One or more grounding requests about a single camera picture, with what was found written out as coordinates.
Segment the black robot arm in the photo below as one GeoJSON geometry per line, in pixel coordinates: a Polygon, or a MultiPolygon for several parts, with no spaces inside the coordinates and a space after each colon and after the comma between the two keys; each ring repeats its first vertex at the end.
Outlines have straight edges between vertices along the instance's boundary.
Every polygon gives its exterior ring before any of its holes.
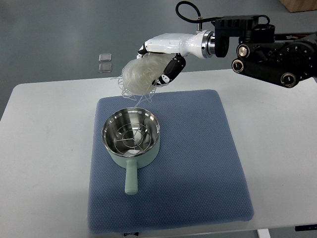
{"type": "Polygon", "coordinates": [[[189,1],[175,7],[183,20],[201,30],[204,22],[214,26],[214,33],[203,38],[202,51],[207,56],[223,58],[231,37],[237,37],[237,58],[231,67],[235,73],[264,82],[292,88],[300,81],[317,76],[317,34],[276,34],[268,16],[261,15],[211,17],[203,19],[199,9],[189,1]]]}

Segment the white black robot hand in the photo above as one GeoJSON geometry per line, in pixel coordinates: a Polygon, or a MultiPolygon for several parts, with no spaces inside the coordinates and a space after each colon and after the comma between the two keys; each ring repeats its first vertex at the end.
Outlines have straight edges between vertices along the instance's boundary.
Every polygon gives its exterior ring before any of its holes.
{"type": "Polygon", "coordinates": [[[147,53],[174,55],[163,73],[152,81],[153,86],[163,86],[172,82],[184,69],[187,55],[192,54],[200,59],[211,58],[215,54],[215,34],[209,30],[197,34],[161,34],[147,40],[139,49],[138,57],[147,53]]]}

